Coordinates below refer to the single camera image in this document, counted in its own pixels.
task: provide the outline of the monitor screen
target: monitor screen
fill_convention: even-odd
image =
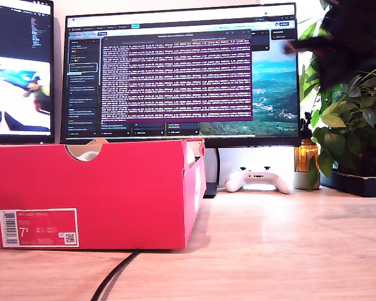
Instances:
[[[53,2],[0,0],[0,143],[54,142]]]
[[[61,142],[298,145],[294,3],[66,17]]]

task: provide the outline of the barcode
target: barcode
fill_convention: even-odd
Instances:
[[[14,212],[5,212],[4,218],[4,237],[7,244],[19,245],[17,224]]]
[[[64,244],[76,245],[75,233],[64,233]]]

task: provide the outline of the landscape wallpaper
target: landscape wallpaper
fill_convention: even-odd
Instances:
[[[201,135],[298,135],[296,56],[283,53],[285,43],[270,40],[269,51],[253,52],[253,121],[201,122]]]

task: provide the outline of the desk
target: desk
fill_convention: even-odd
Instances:
[[[90,300],[129,252],[0,250],[0,300]],[[219,192],[188,248],[145,251],[102,300],[376,300],[376,198]]]

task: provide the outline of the black plant tray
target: black plant tray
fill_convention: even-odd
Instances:
[[[320,173],[320,183],[345,193],[376,198],[376,177],[358,177],[333,171],[329,179]]]

